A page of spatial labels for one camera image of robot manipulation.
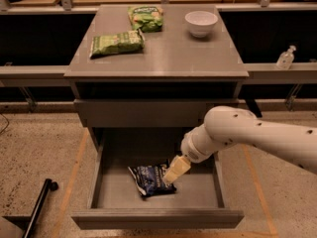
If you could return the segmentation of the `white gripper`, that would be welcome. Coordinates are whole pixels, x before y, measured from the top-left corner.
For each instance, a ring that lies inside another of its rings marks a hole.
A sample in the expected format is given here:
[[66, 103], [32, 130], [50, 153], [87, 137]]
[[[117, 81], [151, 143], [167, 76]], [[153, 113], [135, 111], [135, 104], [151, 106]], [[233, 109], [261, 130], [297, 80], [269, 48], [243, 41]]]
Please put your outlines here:
[[191, 163], [201, 163], [219, 151], [219, 144], [211, 139], [203, 125], [184, 135], [180, 147], [183, 156], [175, 156], [162, 180], [171, 184], [191, 168]]

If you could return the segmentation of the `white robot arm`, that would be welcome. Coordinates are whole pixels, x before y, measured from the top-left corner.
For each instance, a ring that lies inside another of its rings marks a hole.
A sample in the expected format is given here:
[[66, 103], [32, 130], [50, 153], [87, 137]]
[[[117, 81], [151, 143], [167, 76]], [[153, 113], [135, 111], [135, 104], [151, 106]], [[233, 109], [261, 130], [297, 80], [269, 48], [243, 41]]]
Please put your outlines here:
[[317, 174], [317, 129], [263, 121], [249, 110], [229, 106], [210, 109], [203, 123], [184, 135], [181, 154], [163, 176], [172, 183], [214, 153], [247, 144]]

